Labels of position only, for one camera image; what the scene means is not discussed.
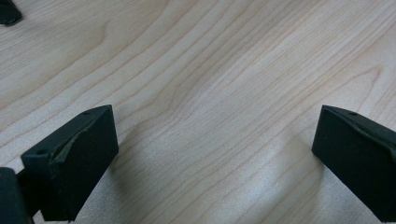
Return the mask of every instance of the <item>light wooden surface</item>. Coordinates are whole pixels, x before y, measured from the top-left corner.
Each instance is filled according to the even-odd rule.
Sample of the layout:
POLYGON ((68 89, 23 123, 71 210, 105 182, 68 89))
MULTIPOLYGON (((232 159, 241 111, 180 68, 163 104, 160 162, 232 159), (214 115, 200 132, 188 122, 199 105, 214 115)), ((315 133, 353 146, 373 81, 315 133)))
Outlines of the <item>light wooden surface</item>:
POLYGON ((0 165, 113 105, 120 154, 76 223, 378 223, 310 149, 323 104, 396 130, 395 1, 15 3, 0 165))

